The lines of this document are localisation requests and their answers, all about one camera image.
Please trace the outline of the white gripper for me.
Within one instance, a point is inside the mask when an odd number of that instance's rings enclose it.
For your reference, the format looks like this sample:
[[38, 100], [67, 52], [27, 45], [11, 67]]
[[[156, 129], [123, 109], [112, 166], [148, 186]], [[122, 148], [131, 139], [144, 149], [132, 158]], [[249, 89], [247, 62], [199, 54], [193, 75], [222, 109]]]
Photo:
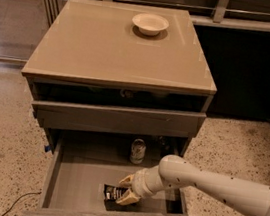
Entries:
[[126, 176], [119, 184], [120, 195], [116, 199], [118, 205], [130, 205], [138, 202], [140, 198], [154, 196], [167, 188], [168, 182], [159, 174], [158, 166], [140, 169]]

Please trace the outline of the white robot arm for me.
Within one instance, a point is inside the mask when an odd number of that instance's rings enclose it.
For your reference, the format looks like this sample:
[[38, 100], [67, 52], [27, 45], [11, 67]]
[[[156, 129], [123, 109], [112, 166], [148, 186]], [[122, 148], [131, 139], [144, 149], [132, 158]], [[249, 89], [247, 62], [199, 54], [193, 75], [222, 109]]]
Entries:
[[127, 191], [116, 202], [129, 205], [163, 190], [193, 186], [245, 216], [270, 216], [270, 186], [195, 168], [176, 155], [140, 169], [119, 182]]

